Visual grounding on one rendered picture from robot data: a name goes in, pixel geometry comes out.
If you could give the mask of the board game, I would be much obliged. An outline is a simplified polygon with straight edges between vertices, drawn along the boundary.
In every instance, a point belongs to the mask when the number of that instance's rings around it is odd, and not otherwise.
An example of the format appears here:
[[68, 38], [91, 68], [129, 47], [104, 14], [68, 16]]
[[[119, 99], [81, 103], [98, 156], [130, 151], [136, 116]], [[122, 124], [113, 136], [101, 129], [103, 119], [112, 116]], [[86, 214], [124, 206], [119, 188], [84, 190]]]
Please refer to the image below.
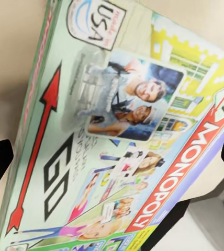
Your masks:
[[0, 251], [140, 251], [224, 144], [224, 49], [136, 0], [48, 0]]

